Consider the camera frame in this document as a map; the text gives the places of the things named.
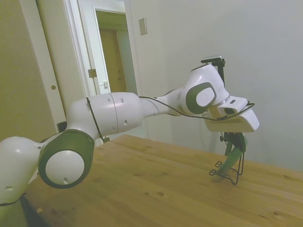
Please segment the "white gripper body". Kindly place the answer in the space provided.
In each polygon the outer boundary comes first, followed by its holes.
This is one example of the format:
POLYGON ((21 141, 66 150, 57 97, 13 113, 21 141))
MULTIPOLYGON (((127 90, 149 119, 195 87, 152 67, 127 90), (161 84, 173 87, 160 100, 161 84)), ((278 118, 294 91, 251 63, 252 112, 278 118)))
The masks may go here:
POLYGON ((254 132, 260 126, 259 121, 252 109, 238 116, 223 121, 205 120, 209 131, 212 132, 254 132))

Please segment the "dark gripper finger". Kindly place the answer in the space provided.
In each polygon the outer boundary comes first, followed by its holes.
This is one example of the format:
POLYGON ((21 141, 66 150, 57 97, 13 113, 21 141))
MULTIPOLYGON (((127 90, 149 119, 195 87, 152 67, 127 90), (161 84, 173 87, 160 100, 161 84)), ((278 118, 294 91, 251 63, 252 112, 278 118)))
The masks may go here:
POLYGON ((241 152, 245 152, 245 137, 241 132, 235 134, 235 147, 238 147, 241 152))
POLYGON ((233 142, 232 142, 233 141, 233 136, 234 136, 233 133, 227 133, 227 132, 225 132, 223 134, 223 140, 226 143, 225 155, 229 155, 229 153, 232 150, 232 147, 233 147, 233 142))

